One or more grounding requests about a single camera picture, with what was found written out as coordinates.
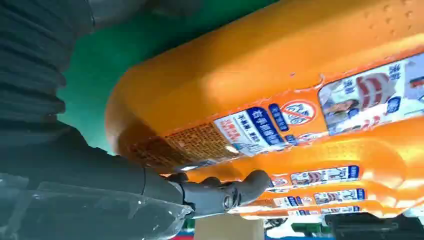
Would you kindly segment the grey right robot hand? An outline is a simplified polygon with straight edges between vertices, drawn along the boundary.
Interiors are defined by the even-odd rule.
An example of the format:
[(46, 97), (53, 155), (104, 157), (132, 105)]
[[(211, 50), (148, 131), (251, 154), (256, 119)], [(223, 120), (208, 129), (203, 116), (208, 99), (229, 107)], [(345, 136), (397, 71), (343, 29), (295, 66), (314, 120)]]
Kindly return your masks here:
[(256, 200), (270, 178), (170, 178), (90, 147), (81, 134), (0, 129), (3, 240), (168, 240), (185, 221)]

